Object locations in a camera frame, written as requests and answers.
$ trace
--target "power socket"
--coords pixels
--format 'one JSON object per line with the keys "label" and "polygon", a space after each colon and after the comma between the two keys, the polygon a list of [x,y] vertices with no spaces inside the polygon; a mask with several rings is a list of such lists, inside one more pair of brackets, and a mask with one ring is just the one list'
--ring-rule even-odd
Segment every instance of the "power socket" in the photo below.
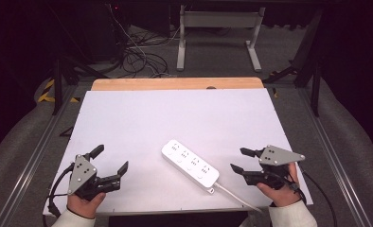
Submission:
{"label": "power socket", "polygon": [[176,140],[170,140],[162,148],[163,157],[190,180],[213,194],[213,185],[219,179],[219,171]]}

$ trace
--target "sleeve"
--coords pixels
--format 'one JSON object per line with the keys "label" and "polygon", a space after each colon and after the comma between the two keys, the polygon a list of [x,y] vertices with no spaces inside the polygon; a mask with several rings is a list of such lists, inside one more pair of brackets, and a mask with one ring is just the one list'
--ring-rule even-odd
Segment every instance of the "sleeve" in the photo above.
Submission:
{"label": "sleeve", "polygon": [[69,210],[65,210],[57,221],[53,224],[53,227],[93,227],[96,219],[88,219],[72,213]]}
{"label": "sleeve", "polygon": [[303,201],[284,207],[269,207],[274,227],[316,227],[317,223]]}

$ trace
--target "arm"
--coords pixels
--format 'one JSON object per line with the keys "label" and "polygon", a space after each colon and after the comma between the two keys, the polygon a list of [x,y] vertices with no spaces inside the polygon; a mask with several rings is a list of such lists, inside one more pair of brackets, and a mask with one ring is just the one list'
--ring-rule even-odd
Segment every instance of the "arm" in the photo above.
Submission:
{"label": "arm", "polygon": [[[292,176],[290,180],[298,183],[295,164],[289,164],[289,171]],[[273,204],[269,207],[269,213],[274,227],[317,226],[316,220],[299,195],[287,185],[279,190],[274,190],[264,183],[258,183],[257,187],[264,195],[273,200]]]}
{"label": "arm", "polygon": [[91,201],[82,200],[76,195],[68,196],[67,210],[60,215],[53,227],[93,227],[96,210],[105,196],[105,193],[100,193]]}

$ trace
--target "hand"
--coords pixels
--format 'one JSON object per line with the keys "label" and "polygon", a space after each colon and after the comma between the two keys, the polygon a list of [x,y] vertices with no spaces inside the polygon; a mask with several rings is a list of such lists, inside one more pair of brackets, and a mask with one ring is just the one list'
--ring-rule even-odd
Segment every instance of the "hand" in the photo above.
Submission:
{"label": "hand", "polygon": [[[289,177],[289,181],[295,181],[295,183],[299,185],[295,163],[290,163],[288,169],[290,171],[290,175],[293,177],[292,179]],[[301,199],[299,193],[294,193],[286,184],[278,190],[274,190],[264,183],[258,183],[257,188],[265,196],[269,197],[277,207],[288,206]]]}
{"label": "hand", "polygon": [[68,209],[75,214],[84,218],[93,219],[96,215],[96,210],[106,197],[105,193],[97,194],[91,201],[83,200],[77,195],[72,194],[68,196]]}

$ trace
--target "white tabletop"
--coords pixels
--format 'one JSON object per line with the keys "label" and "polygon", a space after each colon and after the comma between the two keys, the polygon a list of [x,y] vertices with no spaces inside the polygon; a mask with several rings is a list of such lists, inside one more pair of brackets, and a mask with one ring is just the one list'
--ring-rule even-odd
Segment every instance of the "white tabletop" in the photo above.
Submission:
{"label": "white tabletop", "polygon": [[[257,158],[240,153],[242,147],[291,150],[266,89],[93,91],[83,100],[56,179],[77,154],[103,144],[105,150],[91,161],[99,177],[116,174],[126,161],[129,168],[121,189],[108,193],[98,208],[100,214],[248,210],[219,188],[210,195],[168,163],[161,149],[171,139],[217,168],[219,184],[258,207],[271,201],[230,164],[261,170]],[[298,178],[312,204],[300,171]],[[66,176],[56,193],[66,193],[68,182]],[[66,197],[55,203],[63,211]]]}

